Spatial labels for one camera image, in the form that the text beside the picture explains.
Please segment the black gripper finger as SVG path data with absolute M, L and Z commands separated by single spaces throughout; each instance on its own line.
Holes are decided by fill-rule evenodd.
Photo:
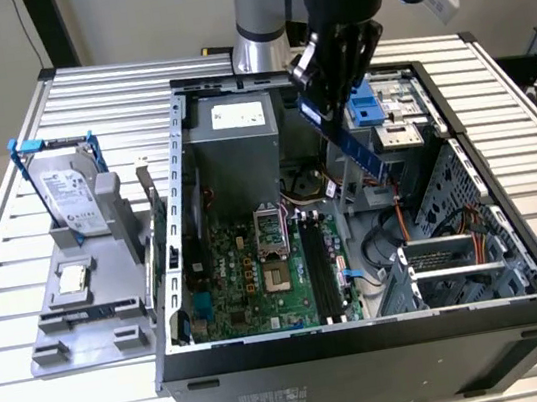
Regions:
M 336 26 L 330 41 L 334 101 L 339 115 L 355 84 L 362 81 L 383 30 L 377 21 Z
M 334 108 L 329 102 L 325 75 L 319 62 L 319 35 L 311 32 L 307 45 L 289 61 L 287 71 L 303 101 L 323 120 L 333 119 Z

